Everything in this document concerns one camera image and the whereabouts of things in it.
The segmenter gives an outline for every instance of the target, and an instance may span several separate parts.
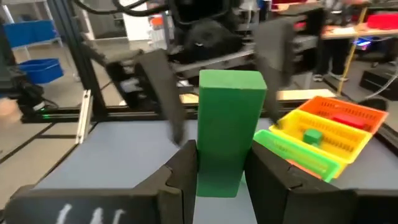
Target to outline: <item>green basket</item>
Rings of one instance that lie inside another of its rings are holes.
[[[254,140],[283,159],[294,161],[305,169],[319,175],[325,182],[330,182],[340,169],[339,163],[268,130],[256,132]]]

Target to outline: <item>yellow basket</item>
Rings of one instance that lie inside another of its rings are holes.
[[[280,120],[282,129],[274,125],[269,129],[276,135],[291,140],[307,149],[338,162],[339,177],[348,164],[355,161],[359,153],[372,138],[372,134],[345,124],[337,123],[304,111],[293,110]],[[323,133],[320,148],[303,142],[304,132],[316,129]]]

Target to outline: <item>gray table surface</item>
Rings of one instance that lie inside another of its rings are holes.
[[[260,119],[257,128],[269,125]],[[197,121],[187,121],[187,131],[189,139],[196,139]],[[35,188],[133,188],[177,152],[168,133],[165,121],[101,123]],[[331,183],[342,189],[398,189],[398,158],[372,139]],[[256,223],[247,187],[241,184],[236,198],[197,197],[194,223]]]

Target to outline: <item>black box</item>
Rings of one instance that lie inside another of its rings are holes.
[[[372,92],[380,90],[393,76],[393,69],[389,68],[374,68],[365,70],[363,72],[360,87],[363,87]],[[384,91],[380,93],[381,96],[388,100],[398,100],[398,80],[394,80]]]

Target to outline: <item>workbench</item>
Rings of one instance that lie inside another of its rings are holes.
[[[322,35],[322,39],[345,39],[353,38],[356,35],[358,35],[359,37],[366,37],[398,34],[398,29],[371,29],[368,28],[366,24],[360,24],[357,27],[360,28],[355,29],[354,27],[327,26],[325,33]]]
[[[268,119],[260,119],[257,129],[269,126]],[[197,121],[186,127],[187,138],[196,139]],[[177,150],[166,121],[100,123],[35,189],[133,188]],[[397,189],[398,159],[374,138],[331,183],[341,189]],[[197,197],[194,223],[257,223],[248,188],[241,184],[236,198]]]

